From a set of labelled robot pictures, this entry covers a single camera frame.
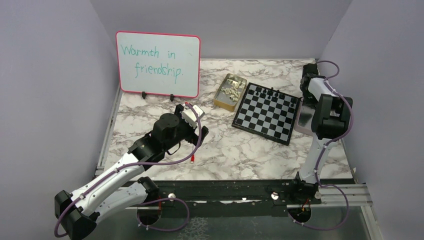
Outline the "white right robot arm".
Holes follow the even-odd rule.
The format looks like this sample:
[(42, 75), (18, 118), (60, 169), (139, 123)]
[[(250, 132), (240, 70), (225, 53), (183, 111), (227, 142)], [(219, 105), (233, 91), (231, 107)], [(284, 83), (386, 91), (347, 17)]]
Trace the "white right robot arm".
[(311, 119), (312, 144), (307, 158), (288, 190), (289, 199), (300, 204), (315, 198), (320, 175), (329, 152), (351, 129), (353, 99), (338, 93), (329, 78), (319, 74), (316, 63), (302, 68), (300, 90), (303, 102), (314, 108)]

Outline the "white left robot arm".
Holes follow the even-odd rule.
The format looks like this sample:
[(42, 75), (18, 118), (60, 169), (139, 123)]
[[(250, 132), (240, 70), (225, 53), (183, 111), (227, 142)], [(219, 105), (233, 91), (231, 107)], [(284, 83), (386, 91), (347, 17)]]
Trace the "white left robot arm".
[(188, 109), (178, 105), (174, 113), (161, 115), (153, 129), (136, 140), (112, 167), (72, 192), (58, 192), (54, 197), (54, 236), (83, 240), (98, 223), (116, 212), (136, 204), (159, 204), (159, 188), (149, 177), (141, 177), (125, 191), (119, 188), (150, 167), (165, 165), (162, 161), (165, 155), (170, 155), (170, 149), (182, 141), (193, 144), (194, 149), (167, 165), (190, 159), (209, 133), (201, 123), (204, 115), (196, 105)]

